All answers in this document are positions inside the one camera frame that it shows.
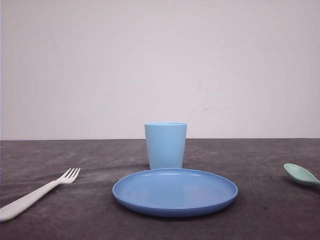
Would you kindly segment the light blue plastic cup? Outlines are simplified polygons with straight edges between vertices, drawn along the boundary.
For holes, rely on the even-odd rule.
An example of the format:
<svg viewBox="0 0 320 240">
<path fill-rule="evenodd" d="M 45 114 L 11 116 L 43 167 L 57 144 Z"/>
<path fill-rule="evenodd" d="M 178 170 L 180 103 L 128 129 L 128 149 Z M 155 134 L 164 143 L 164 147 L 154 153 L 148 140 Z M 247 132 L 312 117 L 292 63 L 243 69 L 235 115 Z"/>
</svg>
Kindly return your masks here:
<svg viewBox="0 0 320 240">
<path fill-rule="evenodd" d="M 148 122 L 144 124 L 150 169 L 179 169 L 183 166 L 187 124 Z"/>
</svg>

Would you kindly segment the mint green plastic spoon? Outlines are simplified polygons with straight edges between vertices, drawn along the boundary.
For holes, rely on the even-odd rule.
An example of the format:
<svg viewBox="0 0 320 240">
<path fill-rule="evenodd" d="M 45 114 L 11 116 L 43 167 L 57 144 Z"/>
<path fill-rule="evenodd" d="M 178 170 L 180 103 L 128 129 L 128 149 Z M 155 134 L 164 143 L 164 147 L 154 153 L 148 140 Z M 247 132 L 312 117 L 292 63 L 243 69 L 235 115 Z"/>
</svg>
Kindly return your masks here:
<svg viewBox="0 0 320 240">
<path fill-rule="evenodd" d="M 285 163 L 283 167 L 291 179 L 297 184 L 303 186 L 318 186 L 320 184 L 320 181 L 302 166 L 293 163 Z"/>
</svg>

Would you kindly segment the white plastic fork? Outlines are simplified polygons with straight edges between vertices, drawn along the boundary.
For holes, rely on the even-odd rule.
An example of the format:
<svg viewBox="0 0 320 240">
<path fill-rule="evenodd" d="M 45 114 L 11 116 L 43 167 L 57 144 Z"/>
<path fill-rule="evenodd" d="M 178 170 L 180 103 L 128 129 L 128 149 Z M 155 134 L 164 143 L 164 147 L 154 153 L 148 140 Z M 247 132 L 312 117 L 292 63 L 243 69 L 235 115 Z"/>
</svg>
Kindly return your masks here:
<svg viewBox="0 0 320 240">
<path fill-rule="evenodd" d="M 16 216 L 27 210 L 30 206 L 36 203 L 40 198 L 42 198 L 55 187 L 63 184 L 73 183 L 79 175 L 80 170 L 81 168 L 69 168 L 58 179 L 53 180 L 43 185 L 42 187 L 30 192 L 29 194 L 2 207 L 0 209 L 0 222 L 6 222 L 15 218 Z"/>
</svg>

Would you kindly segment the blue plastic plate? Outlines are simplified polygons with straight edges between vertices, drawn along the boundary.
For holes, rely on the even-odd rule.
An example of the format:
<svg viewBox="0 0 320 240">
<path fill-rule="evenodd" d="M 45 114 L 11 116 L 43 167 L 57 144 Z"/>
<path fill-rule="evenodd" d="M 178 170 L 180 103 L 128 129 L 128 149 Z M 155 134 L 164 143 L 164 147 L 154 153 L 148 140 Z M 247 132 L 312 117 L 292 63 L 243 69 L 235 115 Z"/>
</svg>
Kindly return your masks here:
<svg viewBox="0 0 320 240">
<path fill-rule="evenodd" d="M 150 169 L 123 177 L 112 187 L 123 207 L 149 216 L 186 218 L 218 212 L 233 203 L 237 186 L 210 172 Z"/>
</svg>

